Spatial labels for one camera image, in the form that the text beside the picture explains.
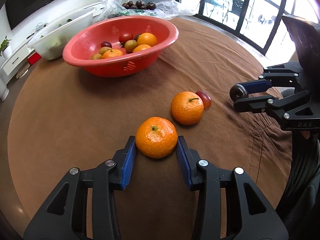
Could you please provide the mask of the person right hand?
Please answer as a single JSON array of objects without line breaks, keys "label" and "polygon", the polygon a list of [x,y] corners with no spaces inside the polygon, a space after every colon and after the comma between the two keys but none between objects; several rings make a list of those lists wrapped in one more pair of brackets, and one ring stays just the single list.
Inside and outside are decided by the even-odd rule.
[{"label": "person right hand", "polygon": [[310,131],[301,131],[301,134],[306,140],[310,138]]}]

